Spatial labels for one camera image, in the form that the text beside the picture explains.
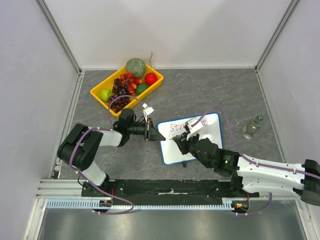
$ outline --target gray tabletop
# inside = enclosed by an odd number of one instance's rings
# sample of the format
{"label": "gray tabletop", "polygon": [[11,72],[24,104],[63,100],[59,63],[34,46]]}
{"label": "gray tabletop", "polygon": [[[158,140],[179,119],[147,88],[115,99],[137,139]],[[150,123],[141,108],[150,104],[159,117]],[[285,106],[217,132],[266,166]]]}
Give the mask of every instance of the gray tabletop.
{"label": "gray tabletop", "polygon": [[[252,157],[281,162],[281,155],[268,116],[263,95],[253,69],[162,69],[162,85],[144,99],[154,112],[157,122],[200,115],[220,104],[230,119],[235,139],[242,151]],[[90,90],[114,73],[113,70],[86,71],[75,109],[72,126],[83,123],[90,127],[110,128],[108,111],[90,94]],[[138,117],[142,106],[136,105]],[[264,117],[263,127],[251,139],[242,136],[245,122],[257,115]],[[235,151],[227,124],[220,114],[224,148]],[[221,179],[213,169],[198,161],[164,165],[159,142],[145,142],[142,136],[131,136],[123,147],[100,147],[96,163],[112,179]],[[74,179],[78,175],[63,163],[60,178]]]}

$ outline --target bunch of grapes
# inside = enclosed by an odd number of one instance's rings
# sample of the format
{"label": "bunch of grapes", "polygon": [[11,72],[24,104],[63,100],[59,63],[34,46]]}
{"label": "bunch of grapes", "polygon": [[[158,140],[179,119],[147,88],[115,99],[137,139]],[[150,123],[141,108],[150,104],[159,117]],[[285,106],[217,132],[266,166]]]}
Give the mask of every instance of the bunch of grapes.
{"label": "bunch of grapes", "polygon": [[[114,80],[114,85],[112,88],[113,95],[109,97],[108,102],[111,103],[115,98],[122,96],[122,95],[130,95],[128,92],[128,86],[123,85],[121,83],[121,80],[119,78]],[[117,99],[116,101],[113,102],[111,109],[115,112],[118,113],[120,112],[126,105],[130,103],[130,98],[129,97],[121,97]]]}

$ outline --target clear bottle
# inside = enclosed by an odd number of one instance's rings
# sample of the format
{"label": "clear bottle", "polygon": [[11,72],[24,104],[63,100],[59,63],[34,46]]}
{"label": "clear bottle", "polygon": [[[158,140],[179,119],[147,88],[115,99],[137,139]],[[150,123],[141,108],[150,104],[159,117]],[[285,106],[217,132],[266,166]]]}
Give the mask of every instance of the clear bottle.
{"label": "clear bottle", "polygon": [[247,139],[252,138],[261,128],[263,119],[264,117],[261,115],[249,119],[242,129],[242,135]]}

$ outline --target green apple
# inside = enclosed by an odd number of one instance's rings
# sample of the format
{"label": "green apple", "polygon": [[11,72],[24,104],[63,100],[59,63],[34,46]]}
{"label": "green apple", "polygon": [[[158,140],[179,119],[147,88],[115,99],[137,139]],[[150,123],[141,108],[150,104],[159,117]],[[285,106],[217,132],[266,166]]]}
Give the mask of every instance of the green apple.
{"label": "green apple", "polygon": [[98,97],[104,102],[107,102],[110,96],[112,96],[112,91],[110,89],[103,89],[98,95]]}

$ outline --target basket of fruit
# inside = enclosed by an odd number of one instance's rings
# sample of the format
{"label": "basket of fruit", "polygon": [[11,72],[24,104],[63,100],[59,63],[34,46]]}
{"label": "basket of fruit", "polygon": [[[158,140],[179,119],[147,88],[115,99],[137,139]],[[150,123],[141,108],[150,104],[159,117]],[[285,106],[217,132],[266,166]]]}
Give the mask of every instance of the basket of fruit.
{"label": "basket of fruit", "polygon": [[119,96],[130,95],[140,100],[148,96],[159,87],[164,76],[146,65],[139,58],[130,59],[107,79],[91,89],[91,95],[97,99],[113,116],[119,117],[123,108],[133,108],[138,101],[132,97],[121,97],[110,103]]}

